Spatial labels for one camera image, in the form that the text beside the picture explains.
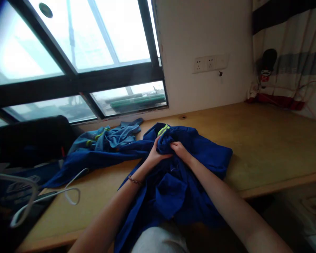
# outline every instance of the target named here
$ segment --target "desk edge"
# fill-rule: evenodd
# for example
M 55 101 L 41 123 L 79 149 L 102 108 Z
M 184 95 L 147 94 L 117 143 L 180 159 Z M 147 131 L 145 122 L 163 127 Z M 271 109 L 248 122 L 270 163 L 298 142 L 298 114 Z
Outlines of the desk edge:
M 282 182 L 276 182 L 276 183 L 272 183 L 272 184 L 268 184 L 268 185 L 264 185 L 260 187 L 251 188 L 248 190 L 243 190 L 243 191 L 238 192 L 238 194 L 244 199 L 249 199 L 253 197 L 262 196 L 265 194 L 271 194 L 271 193 L 285 190 L 291 187 L 314 183 L 314 182 L 316 182 L 316 173 L 306 175 L 306 176 L 296 177 L 296 178 L 285 180 Z M 56 236 L 48 237 L 48 238 L 35 241 L 32 243 L 22 242 L 22 244 L 18 247 L 16 252 L 17 253 L 38 252 L 38 251 L 44 251 L 44 250 L 72 244 L 77 240 L 77 238 L 80 236 L 80 234 L 83 231 L 84 229 L 78 230 L 75 232 L 70 232 L 68 234 L 56 235 Z

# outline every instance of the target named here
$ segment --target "blue shirt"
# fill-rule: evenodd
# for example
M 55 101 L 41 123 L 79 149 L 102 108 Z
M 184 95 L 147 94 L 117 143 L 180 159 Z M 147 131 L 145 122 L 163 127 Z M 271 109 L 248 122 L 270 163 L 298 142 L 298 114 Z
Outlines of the blue shirt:
M 57 187 L 69 182 L 82 169 L 102 168 L 126 160 L 143 158 L 130 173 L 132 175 L 149 155 L 157 134 L 165 124 L 157 123 L 143 136 L 143 140 L 122 146 L 116 153 L 78 151 L 70 154 L 62 170 L 45 187 Z M 173 218 L 177 224 L 203 222 L 210 227 L 223 224 L 200 182 L 170 147 L 180 141 L 206 168 L 220 179 L 226 176 L 233 151 L 200 136 L 195 128 L 171 126 L 158 141 L 157 151 L 174 154 L 162 160 L 145 179 L 134 199 L 115 239 L 114 252 L 129 252 L 140 234 Z

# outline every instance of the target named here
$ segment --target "hand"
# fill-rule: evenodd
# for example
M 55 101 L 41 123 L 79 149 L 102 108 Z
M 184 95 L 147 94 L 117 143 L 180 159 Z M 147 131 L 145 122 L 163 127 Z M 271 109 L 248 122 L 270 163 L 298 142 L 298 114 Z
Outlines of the hand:
M 179 156 L 179 158 L 184 161 L 184 163 L 187 164 L 190 162 L 192 155 L 186 150 L 181 142 L 172 142 L 170 146 L 171 149 L 175 151 L 177 156 Z
M 145 165 L 152 169 L 154 166 L 156 166 L 161 160 L 170 158 L 172 156 L 172 154 L 167 154 L 167 155 L 161 155 L 157 152 L 157 143 L 159 140 L 160 136 L 156 138 L 156 140 L 154 141 L 153 147 L 149 153 L 149 156 L 147 157 L 147 159 L 145 160 Z

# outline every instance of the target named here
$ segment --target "wire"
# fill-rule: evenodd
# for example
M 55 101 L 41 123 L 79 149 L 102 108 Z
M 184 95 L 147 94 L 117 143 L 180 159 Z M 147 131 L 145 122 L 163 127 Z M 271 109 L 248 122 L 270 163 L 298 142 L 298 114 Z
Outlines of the wire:
M 26 184 L 29 184 L 31 187 L 32 187 L 32 196 L 31 198 L 29 199 L 28 201 L 28 204 L 23 206 L 22 208 L 20 208 L 13 216 L 12 220 L 11 220 L 11 223 L 10 223 L 10 227 L 11 228 L 16 228 L 18 226 L 20 226 L 24 221 L 25 219 L 27 218 L 31 208 L 32 208 L 32 205 L 34 203 L 37 203 L 37 202 L 40 202 L 42 200 L 45 200 L 45 199 L 48 199 L 50 197 L 53 197 L 53 196 L 56 196 L 56 195 L 59 195 L 61 193 L 65 193 L 65 196 L 68 200 L 68 202 L 71 204 L 71 205 L 77 205 L 79 202 L 80 202 L 80 197 L 81 197 L 81 191 L 79 188 L 77 187 L 73 187 L 73 188 L 68 188 L 68 186 L 77 178 L 79 177 L 84 171 L 89 171 L 88 168 L 85 168 L 83 170 L 81 170 L 64 188 L 64 190 L 62 191 L 59 191 L 59 192 L 56 192 L 54 194 L 51 194 L 51 195 L 48 195 L 48 196 L 45 196 L 45 197 L 42 197 L 40 199 L 36 199 L 37 195 L 38 195 L 38 189 L 39 189 L 39 186 L 32 180 L 28 179 L 28 178 L 24 178 L 24 177 L 18 177 L 18 176 L 12 176 L 12 175 L 6 175 L 6 174 L 0 174 L 0 179 L 2 180 L 9 180 L 9 181 L 15 181 L 15 182 L 22 182 L 22 183 L 26 183 Z M 67 192 L 70 191 L 70 190 L 75 190 L 77 191 L 78 193 L 78 199 L 77 199 L 77 202 L 74 202 L 71 200 L 71 198 L 68 196 Z M 24 213 L 22 215 L 22 217 L 18 220 L 18 217 L 20 216 L 20 213 L 24 210 Z
M 305 99 L 305 96 L 303 97 L 298 91 L 299 91 L 300 89 L 302 89 L 303 87 L 308 86 L 308 85 L 311 84 L 311 83 L 316 83 L 316 80 L 310 81 L 310 82 L 308 82 L 307 84 L 304 84 L 304 85 L 302 85 L 301 87 L 299 87 L 299 88 L 297 88 L 297 89 L 295 89 L 295 90 L 292 90 L 292 89 L 290 89 L 290 88 L 280 87 L 280 86 L 266 86 L 266 87 L 267 87 L 267 88 L 284 89 L 284 90 L 289 90 L 289 91 L 291 91 L 291 92 L 295 92 L 293 98 L 294 98 L 296 95 L 299 95 L 300 98 L 301 98 L 302 101 L 303 101 L 303 100 Z M 284 108 L 282 105 L 278 104 L 276 101 L 272 100 L 271 98 L 269 98 L 269 97 L 266 96 L 265 94 L 260 93 L 260 91 L 258 92 L 258 94 L 259 94 L 259 95 L 262 95 L 262 96 L 265 97 L 265 98 L 267 98 L 270 102 L 274 103 L 274 104 L 277 105 L 278 107 Z M 311 113 L 312 117 L 313 117 L 314 119 L 316 119 L 316 115 L 314 114 L 314 112 L 313 112 L 313 111 L 310 109 L 310 107 L 308 106 L 308 102 L 310 101 L 310 99 L 312 98 L 312 96 L 313 96 L 314 94 L 315 94 L 315 92 L 312 92 L 311 95 L 310 95 L 310 97 L 309 97 L 306 101 L 303 101 L 303 102 L 304 102 L 304 104 L 305 104 L 304 107 L 306 107 L 306 108 L 308 109 L 308 111 Z
M 16 227 L 20 226 L 24 222 L 24 220 L 27 218 L 27 216 L 32 208 L 33 201 L 38 195 L 39 186 L 31 179 L 24 178 L 24 177 L 18 177 L 18 176 L 12 176 L 12 175 L 6 175 L 6 174 L 0 173 L 0 179 L 19 182 L 19 183 L 25 183 L 25 184 L 28 184 L 32 187 L 32 196 L 29 199 L 28 204 L 24 206 L 26 208 L 24 211 L 24 214 L 22 215 L 21 219 L 18 222 L 15 222 L 15 223 L 11 222 L 11 224 L 10 224 L 11 228 L 16 228 Z

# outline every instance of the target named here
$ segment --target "white pants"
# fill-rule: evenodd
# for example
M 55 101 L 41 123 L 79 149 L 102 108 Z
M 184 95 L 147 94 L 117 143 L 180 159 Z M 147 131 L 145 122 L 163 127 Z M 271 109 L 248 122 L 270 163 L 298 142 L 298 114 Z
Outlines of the white pants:
M 177 226 L 165 222 L 159 227 L 151 227 L 145 230 L 131 253 L 189 253 L 185 238 L 181 235 Z

